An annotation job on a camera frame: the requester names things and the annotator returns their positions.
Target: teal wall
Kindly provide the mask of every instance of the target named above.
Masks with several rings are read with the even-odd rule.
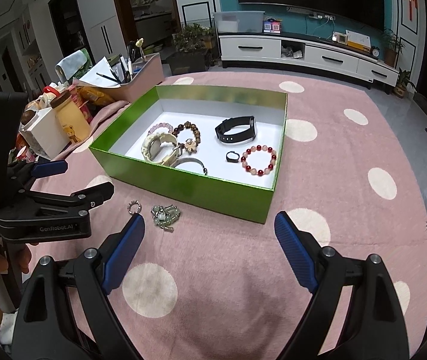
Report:
[[[310,19],[307,15],[287,12],[286,7],[267,4],[239,4],[238,0],[220,0],[222,11],[241,11],[241,10],[258,10],[265,11],[267,16],[273,16],[282,19],[282,30],[285,32],[296,32],[307,35],[315,35],[321,38],[328,38],[332,35],[333,24],[328,24],[318,28],[325,20]],[[390,27],[392,22],[392,0],[384,0],[385,5],[385,26]],[[345,30],[363,33],[370,36],[370,42],[373,46],[380,47],[381,31],[363,25],[356,21],[336,16],[335,31],[345,33]]]

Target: drawer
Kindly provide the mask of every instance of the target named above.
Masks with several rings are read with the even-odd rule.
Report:
[[[263,38],[220,38],[221,56],[227,58],[280,58],[281,40]]]
[[[305,62],[328,71],[357,73],[358,68],[358,58],[354,56],[311,46],[305,47]]]
[[[363,59],[358,63],[357,74],[388,85],[395,86],[397,84],[397,72]]]

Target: pink tablecloth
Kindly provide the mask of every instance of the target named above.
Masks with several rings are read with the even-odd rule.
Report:
[[[125,225],[128,202],[139,200],[145,238],[109,300],[143,357],[275,359],[310,299],[275,238],[273,219],[285,210],[301,230],[344,256],[382,256],[399,294],[413,353],[427,321],[426,213],[409,162],[368,95],[280,74],[197,73],[168,78],[165,84],[175,82],[289,92],[284,153],[267,223],[173,202],[113,180],[113,198],[91,211],[92,237],[34,247],[32,267],[45,254],[73,258],[98,247]],[[70,194],[109,180],[88,145],[66,157],[66,174],[39,180],[35,189]],[[154,227],[149,216],[153,205],[170,203],[183,212],[172,234]],[[348,298],[345,289],[323,350],[335,345]],[[88,332],[77,299],[74,310]]]

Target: potted plant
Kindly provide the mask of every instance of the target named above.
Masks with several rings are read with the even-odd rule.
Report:
[[[397,85],[393,89],[393,93],[395,93],[398,97],[403,99],[405,97],[405,92],[407,91],[407,85],[410,84],[413,86],[415,90],[417,90],[416,86],[412,81],[410,81],[411,71],[406,71],[399,69],[400,74],[398,75]]]
[[[173,35],[177,49],[167,62],[172,74],[184,74],[206,71],[211,62],[213,31],[210,27],[198,23],[186,25]]]
[[[400,37],[390,28],[385,28],[383,31],[381,43],[384,48],[384,62],[388,66],[394,68],[397,56],[401,54],[402,50],[405,48],[404,43],[401,41]]]

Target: red beaded bracelet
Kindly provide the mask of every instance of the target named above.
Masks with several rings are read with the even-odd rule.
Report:
[[[252,168],[249,164],[246,163],[246,157],[252,154],[252,152],[256,152],[256,151],[264,151],[272,154],[270,164],[264,170],[260,169],[259,171],[257,171],[255,168]],[[246,151],[242,154],[240,161],[242,162],[242,166],[245,168],[247,172],[250,172],[253,175],[263,176],[263,175],[269,174],[273,170],[273,167],[277,162],[277,152],[271,147],[267,147],[267,145],[252,146],[250,149],[246,149]]]

